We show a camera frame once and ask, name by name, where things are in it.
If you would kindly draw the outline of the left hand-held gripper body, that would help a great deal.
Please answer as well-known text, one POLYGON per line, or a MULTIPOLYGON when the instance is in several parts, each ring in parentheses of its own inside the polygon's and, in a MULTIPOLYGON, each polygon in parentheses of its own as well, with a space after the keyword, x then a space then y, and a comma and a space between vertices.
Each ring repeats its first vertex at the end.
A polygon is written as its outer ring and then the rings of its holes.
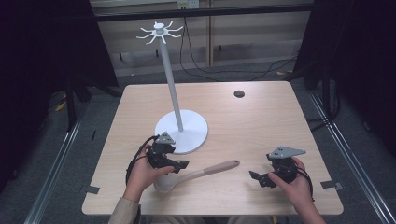
POLYGON ((173 154, 176 149, 174 147, 174 143, 175 141, 167 132, 163 132, 161 135, 157 135, 154 139, 152 146, 148 149, 146 153, 149 164, 153 168, 173 166, 175 170, 180 170, 180 162, 172 161, 167 158, 167 155, 173 154))

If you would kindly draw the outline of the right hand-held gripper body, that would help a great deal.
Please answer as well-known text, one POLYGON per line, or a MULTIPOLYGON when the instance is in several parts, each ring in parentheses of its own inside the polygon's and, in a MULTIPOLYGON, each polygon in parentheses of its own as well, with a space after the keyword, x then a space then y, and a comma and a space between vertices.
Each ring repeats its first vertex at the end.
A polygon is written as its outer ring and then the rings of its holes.
POLYGON ((290 183, 297 176, 297 164, 293 157, 305 154, 306 151, 293 147, 277 147, 273 152, 266 155, 272 163, 274 173, 283 181, 290 183))

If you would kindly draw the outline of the beige ladle with pink handle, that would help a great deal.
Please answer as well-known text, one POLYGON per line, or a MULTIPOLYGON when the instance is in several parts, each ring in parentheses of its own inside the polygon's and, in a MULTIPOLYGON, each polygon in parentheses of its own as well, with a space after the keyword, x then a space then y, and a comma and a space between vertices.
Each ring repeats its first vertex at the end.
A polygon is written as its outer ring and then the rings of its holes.
POLYGON ((206 175, 213 175, 216 173, 224 172, 227 170, 231 170, 237 167, 240 164, 240 161, 226 161, 222 162, 205 169, 197 170, 184 175, 162 175, 157 180, 154 181, 153 185, 156 190, 160 193, 167 193, 171 191, 177 184, 190 181, 199 177, 203 177, 206 175))

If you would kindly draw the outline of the white hook rack stand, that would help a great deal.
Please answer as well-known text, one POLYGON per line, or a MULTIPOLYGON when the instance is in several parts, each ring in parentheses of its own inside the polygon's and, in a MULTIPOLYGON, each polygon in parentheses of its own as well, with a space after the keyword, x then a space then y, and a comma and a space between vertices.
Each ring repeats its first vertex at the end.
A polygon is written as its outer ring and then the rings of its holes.
POLYGON ((176 149, 174 153, 185 155, 197 150, 205 142, 208 136, 208 124, 205 118, 199 113, 179 107, 166 37, 179 38, 179 35, 174 35, 174 32, 180 31, 182 27, 172 29, 172 24, 170 22, 168 25, 165 25, 155 21, 151 30, 142 28, 142 31, 147 33, 147 35, 139 36, 139 39, 150 37, 151 40, 148 42, 148 45, 154 41, 159 42, 163 68, 173 106, 173 111, 162 116, 157 122, 155 133, 168 133, 175 141, 174 147, 176 149))

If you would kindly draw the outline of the person's right hand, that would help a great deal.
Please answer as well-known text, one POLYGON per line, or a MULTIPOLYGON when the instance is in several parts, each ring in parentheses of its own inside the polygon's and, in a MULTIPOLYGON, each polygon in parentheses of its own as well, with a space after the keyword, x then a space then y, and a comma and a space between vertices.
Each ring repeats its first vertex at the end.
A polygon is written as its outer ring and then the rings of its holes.
POLYGON ((308 217, 315 213, 316 207, 312 201, 309 182, 302 175, 304 164, 297 158, 293 158, 293 160, 299 167, 300 172, 292 182, 286 183, 274 173, 270 173, 269 178, 283 190, 297 214, 301 217, 308 217))

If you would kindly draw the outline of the person's left hand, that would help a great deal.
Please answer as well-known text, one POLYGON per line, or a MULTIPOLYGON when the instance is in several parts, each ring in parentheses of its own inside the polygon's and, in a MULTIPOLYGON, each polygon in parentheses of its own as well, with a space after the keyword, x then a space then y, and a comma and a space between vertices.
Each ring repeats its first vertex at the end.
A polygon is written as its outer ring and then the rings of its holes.
POLYGON ((146 144, 137 157, 128 178, 126 190, 122 197, 131 202, 139 203, 146 188, 148 188, 159 176, 167 175, 174 171, 173 166, 153 168, 147 159, 146 151, 150 147, 146 144))

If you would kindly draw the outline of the black metal stand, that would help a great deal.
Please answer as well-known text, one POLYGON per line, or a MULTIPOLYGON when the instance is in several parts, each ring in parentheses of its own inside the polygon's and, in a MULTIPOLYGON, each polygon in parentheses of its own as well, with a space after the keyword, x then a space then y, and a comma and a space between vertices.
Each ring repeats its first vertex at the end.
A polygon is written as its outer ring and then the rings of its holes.
POLYGON ((333 121, 339 113, 339 96, 334 92, 334 99, 331 99, 331 74, 325 62, 314 61, 301 67, 295 66, 294 70, 287 75, 285 81, 293 81, 301 78, 307 91, 314 91, 319 88, 321 96, 321 108, 324 110, 324 122, 333 121))
POLYGON ((67 112, 67 131, 75 126, 78 119, 76 100, 87 103, 91 100, 90 88, 103 91, 114 97, 120 97, 117 88, 119 82, 114 72, 81 74, 64 73, 57 74, 49 80, 49 108, 57 108, 63 105, 67 112))

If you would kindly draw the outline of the dark curtain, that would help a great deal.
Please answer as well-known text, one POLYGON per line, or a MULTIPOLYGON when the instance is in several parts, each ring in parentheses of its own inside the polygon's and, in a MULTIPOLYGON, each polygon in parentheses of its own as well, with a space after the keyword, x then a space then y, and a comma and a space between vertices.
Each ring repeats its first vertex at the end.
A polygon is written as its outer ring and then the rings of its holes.
POLYGON ((0 193, 32 148, 53 93, 118 84, 90 0, 0 0, 0 193))
POLYGON ((314 0, 294 71, 333 77, 396 157, 396 0, 314 0))

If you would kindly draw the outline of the black horizontal bar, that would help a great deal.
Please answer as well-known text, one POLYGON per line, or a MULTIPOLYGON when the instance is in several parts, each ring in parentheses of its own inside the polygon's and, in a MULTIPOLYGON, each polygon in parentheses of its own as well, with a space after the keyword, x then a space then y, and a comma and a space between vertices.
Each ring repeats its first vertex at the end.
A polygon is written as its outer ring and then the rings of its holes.
POLYGON ((163 11, 134 12, 134 13, 106 13, 96 14, 92 19, 97 22, 102 21, 135 21, 135 20, 153 20, 168 18, 187 18, 187 17, 205 17, 205 16, 229 16, 244 14, 267 14, 267 13, 287 13, 311 11, 314 4, 296 4, 296 5, 274 5, 259 7, 214 7, 201 9, 175 9, 163 11))

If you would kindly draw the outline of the metal floor rail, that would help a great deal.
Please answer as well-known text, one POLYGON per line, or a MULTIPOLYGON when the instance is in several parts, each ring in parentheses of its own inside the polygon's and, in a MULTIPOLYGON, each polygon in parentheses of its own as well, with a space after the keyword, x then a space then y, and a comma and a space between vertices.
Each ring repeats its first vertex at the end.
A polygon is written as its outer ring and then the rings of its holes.
POLYGON ((45 183, 43 184, 41 190, 39 191, 39 194, 35 198, 34 204, 31 207, 27 218, 24 220, 23 224, 40 224, 46 208, 49 204, 50 197, 55 189, 58 178, 64 167, 64 163, 67 159, 69 151, 78 135, 81 120, 82 115, 80 115, 76 119, 70 130, 67 132, 63 144, 61 145, 61 148, 57 154, 57 157, 49 170, 49 174, 45 180, 45 183))
POLYGON ((351 172, 357 179, 357 182, 359 183, 370 205, 374 208, 375 213, 379 217, 381 223, 396 224, 396 216, 391 212, 388 203, 378 191, 373 181, 367 175, 366 171, 359 162, 358 158, 355 156, 349 143, 339 130, 336 123, 331 121, 330 117, 325 113, 324 103, 314 91, 309 92, 309 95, 313 105, 320 115, 320 118, 323 119, 324 125, 328 129, 332 139, 343 155, 344 160, 346 161, 351 172))

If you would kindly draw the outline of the wooden wall post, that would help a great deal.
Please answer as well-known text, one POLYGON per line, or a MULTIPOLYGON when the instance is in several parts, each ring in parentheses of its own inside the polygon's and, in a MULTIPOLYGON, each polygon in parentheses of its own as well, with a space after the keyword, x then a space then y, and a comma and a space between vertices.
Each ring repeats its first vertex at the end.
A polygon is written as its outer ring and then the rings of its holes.
MULTIPOLYGON (((211 9, 212 8, 212 0, 205 0, 205 6, 206 9, 211 9)), ((207 34, 207 38, 206 38, 206 62, 207 62, 207 66, 213 66, 213 21, 212 21, 212 16, 207 16, 206 17, 206 34, 207 34)))

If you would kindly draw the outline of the white wall socket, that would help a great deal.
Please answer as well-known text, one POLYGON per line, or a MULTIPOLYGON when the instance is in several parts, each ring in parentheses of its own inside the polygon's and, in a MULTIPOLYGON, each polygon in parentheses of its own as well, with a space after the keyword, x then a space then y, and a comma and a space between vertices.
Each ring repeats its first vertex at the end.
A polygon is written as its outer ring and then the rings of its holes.
POLYGON ((197 9, 200 7, 199 0, 177 0, 179 9, 197 9))

